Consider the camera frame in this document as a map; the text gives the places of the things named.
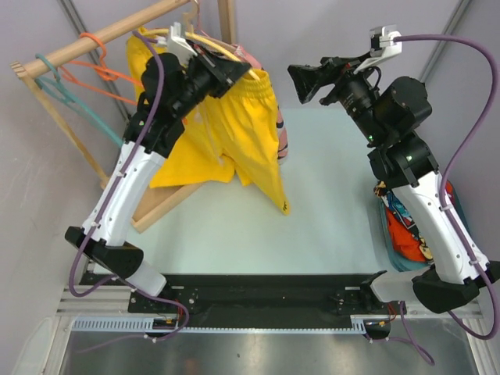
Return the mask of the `yellow shorts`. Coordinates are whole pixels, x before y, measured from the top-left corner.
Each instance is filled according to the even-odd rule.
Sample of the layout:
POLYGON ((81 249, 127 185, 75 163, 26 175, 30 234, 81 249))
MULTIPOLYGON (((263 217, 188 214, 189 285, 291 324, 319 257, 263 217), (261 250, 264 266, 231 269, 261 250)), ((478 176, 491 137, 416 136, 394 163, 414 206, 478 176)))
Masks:
POLYGON ((150 188, 239 177, 287 215, 290 205, 277 161, 277 110, 268 73, 252 67, 222 98, 206 97, 184 118, 184 132, 150 188))

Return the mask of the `yellow hanger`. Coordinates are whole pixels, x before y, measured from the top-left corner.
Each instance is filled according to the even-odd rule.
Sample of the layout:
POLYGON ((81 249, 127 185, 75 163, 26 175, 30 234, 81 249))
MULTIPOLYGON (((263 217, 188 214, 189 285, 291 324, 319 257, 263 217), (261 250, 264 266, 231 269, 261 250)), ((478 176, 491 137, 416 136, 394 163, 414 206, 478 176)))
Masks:
POLYGON ((187 32, 179 24, 175 23, 169 28, 157 28, 147 30, 142 33, 145 37, 153 37, 157 45, 167 48, 167 51, 173 53, 180 64, 186 66, 189 60, 198 53, 187 43, 187 39, 200 42, 202 45, 222 54, 229 60, 240 62, 241 60, 227 47, 218 44, 207 37, 203 37, 192 32, 187 32))

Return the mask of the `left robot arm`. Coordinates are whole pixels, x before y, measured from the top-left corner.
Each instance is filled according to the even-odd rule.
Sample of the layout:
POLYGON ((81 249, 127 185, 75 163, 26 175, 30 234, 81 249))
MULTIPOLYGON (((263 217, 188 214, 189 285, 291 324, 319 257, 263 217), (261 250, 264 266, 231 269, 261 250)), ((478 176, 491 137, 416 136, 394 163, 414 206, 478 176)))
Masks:
POLYGON ((224 96, 249 70, 247 62, 200 52, 182 66, 171 53, 150 58, 141 75, 137 111, 123 134, 120 157, 93 212, 65 239, 80 253, 146 293, 154 311, 173 302, 166 278, 126 241, 128 225, 147 186, 184 132, 184 118, 206 97, 224 96))

